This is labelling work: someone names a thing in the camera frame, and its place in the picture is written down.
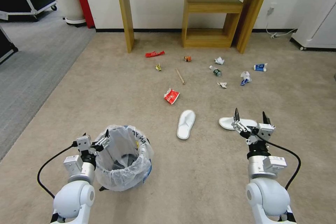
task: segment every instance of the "robotic arm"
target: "robotic arm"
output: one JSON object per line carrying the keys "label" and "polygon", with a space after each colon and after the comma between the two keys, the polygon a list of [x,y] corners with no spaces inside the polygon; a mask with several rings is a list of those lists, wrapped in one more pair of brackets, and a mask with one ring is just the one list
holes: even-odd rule
{"label": "robotic arm", "polygon": [[262,124],[245,127],[236,109],[232,123],[233,128],[246,139],[249,148],[247,159],[250,183],[246,186],[248,203],[252,207],[256,224],[279,223],[267,216],[279,216],[281,223],[293,224],[296,221],[290,208],[289,194],[275,181],[278,172],[286,168],[287,164],[284,158],[271,156],[268,152],[266,141],[271,138],[275,127],[266,114],[262,114]]}
{"label": "robotic arm", "polygon": [[108,130],[94,143],[91,143],[89,135],[77,138],[75,146],[80,155],[69,156],[64,161],[70,177],[68,184],[55,196],[54,213],[50,223],[64,223],[67,218],[75,218],[67,222],[71,224],[89,222],[91,206],[95,200],[92,183],[95,179],[96,156],[109,145],[110,140]]}

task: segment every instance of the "white plastic bag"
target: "white plastic bag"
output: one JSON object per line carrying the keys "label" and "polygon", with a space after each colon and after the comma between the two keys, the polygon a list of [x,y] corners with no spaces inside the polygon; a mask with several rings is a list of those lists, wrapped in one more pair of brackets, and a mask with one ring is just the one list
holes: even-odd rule
{"label": "white plastic bag", "polygon": [[152,170],[154,155],[146,136],[130,125],[110,125],[96,141],[107,129],[112,140],[96,158],[97,181],[112,191],[124,191],[144,183]]}

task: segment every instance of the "wall outlet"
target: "wall outlet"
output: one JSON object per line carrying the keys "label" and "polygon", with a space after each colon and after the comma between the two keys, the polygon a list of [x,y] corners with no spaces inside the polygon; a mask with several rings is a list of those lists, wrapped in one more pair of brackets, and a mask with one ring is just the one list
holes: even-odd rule
{"label": "wall outlet", "polygon": [[276,3],[276,2],[271,2],[271,6],[270,6],[270,8],[275,9],[276,6],[277,6],[277,3]]}
{"label": "wall outlet", "polygon": [[267,16],[271,15],[276,7],[277,3],[276,2],[271,2],[271,6],[269,7],[267,11]]}

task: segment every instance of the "wooden stool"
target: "wooden stool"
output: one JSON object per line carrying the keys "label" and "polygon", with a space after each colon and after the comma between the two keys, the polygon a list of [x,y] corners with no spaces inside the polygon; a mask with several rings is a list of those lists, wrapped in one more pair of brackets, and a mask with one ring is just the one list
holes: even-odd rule
{"label": "wooden stool", "polygon": [[[184,0],[183,47],[231,47],[242,8],[239,0]],[[227,13],[223,29],[188,29],[192,12]]]}

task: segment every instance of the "wooden stick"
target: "wooden stick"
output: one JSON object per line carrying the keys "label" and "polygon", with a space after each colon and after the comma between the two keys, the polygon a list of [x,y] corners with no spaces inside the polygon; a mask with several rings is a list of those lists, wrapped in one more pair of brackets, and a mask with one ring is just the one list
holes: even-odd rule
{"label": "wooden stick", "polygon": [[175,70],[176,70],[178,76],[180,77],[180,79],[182,81],[182,84],[184,85],[184,80],[183,80],[182,76],[180,75],[180,72],[177,70],[177,68]]}

